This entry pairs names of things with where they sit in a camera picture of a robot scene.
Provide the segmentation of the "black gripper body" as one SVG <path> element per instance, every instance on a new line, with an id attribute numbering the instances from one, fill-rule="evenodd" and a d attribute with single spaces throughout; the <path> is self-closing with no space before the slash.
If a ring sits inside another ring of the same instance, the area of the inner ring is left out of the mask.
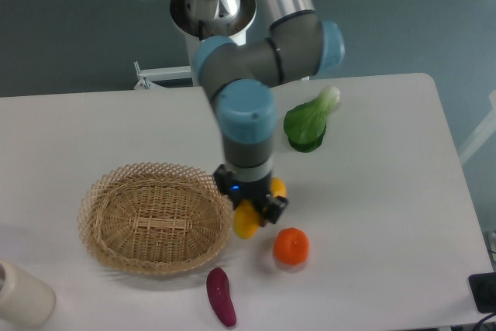
<path id="1" fill-rule="evenodd" d="M 264 197 L 266 195 L 270 195 L 272 172 L 270 171 L 267 175 L 255 181 L 241 181 L 240 179 L 238 179 L 235 173 L 234 177 L 239 182 L 242 199 L 248 199 L 252 202 L 255 202 L 255 207 L 259 211 Z"/>

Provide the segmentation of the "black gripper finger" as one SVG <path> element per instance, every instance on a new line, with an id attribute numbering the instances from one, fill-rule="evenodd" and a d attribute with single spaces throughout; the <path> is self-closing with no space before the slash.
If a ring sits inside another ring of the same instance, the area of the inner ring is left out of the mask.
<path id="1" fill-rule="evenodd" d="M 284 196 L 266 195 L 260 205 L 260 225 L 276 224 L 285 209 L 288 207 L 288 199 Z"/>
<path id="2" fill-rule="evenodd" d="M 234 173 L 225 164 L 220 164 L 213 173 L 213 178 L 219 193 L 231 201 L 232 210 L 235 211 L 242 201 L 242 195 Z"/>

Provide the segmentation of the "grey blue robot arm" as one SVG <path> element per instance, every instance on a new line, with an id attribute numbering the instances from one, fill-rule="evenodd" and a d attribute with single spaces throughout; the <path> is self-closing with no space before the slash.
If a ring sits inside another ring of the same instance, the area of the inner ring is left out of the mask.
<path id="1" fill-rule="evenodd" d="M 256 0 L 170 0 L 184 34 L 194 84 L 218 123 L 225 161 L 214 173 L 234 206 L 249 202 L 261 225 L 288 205 L 271 189 L 277 110 L 272 88 L 322 74 L 344 58 L 343 35 L 322 21 L 312 0 L 265 0 L 269 36 L 248 43 Z"/>

